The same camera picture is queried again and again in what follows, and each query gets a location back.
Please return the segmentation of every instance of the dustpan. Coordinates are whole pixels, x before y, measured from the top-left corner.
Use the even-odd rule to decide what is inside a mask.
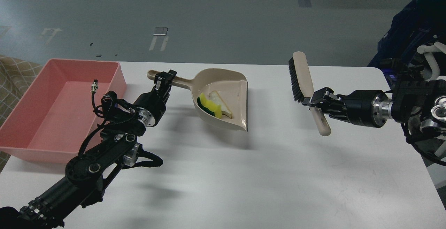
[[[154,80],[157,73],[159,71],[149,70],[147,77]],[[203,121],[222,129],[247,131],[248,82],[243,74],[225,69],[205,69],[196,74],[193,79],[176,76],[172,85],[191,91],[195,109]],[[232,119],[227,116],[222,116],[221,119],[216,118],[198,106],[197,98],[199,95],[204,93],[208,97],[212,91],[217,91],[228,105],[232,111]]]

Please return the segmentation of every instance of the dustpan handle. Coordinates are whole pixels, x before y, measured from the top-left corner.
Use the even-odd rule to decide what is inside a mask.
[[[157,70],[149,70],[147,71],[147,78],[150,80],[155,80],[155,75],[160,73]],[[192,80],[181,78],[178,76],[175,76],[174,80],[172,81],[173,86],[181,87],[183,89],[192,89]]]

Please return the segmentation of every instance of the brush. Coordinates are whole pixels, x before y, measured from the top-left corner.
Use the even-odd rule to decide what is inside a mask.
[[[304,98],[311,98],[314,93],[313,81],[309,72],[308,62],[303,52],[294,52],[293,57],[288,62],[291,76],[291,88],[293,90],[294,100],[303,102]],[[324,113],[320,108],[310,107],[319,134],[328,136],[331,133],[330,126]]]

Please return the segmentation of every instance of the gray floor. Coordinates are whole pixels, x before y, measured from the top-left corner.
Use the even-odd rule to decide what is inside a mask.
[[[304,51],[311,65],[365,66],[409,1],[0,0],[0,54],[286,64]],[[155,27],[169,28],[164,51],[164,38],[150,51]]]

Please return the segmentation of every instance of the person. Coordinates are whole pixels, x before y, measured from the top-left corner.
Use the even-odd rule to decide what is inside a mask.
[[[417,53],[420,45],[439,41],[446,44],[446,0],[412,0],[392,19],[387,33],[378,43],[378,52],[368,64],[384,73],[389,85],[407,67],[427,63]],[[446,75],[446,55],[435,53],[440,75]]]

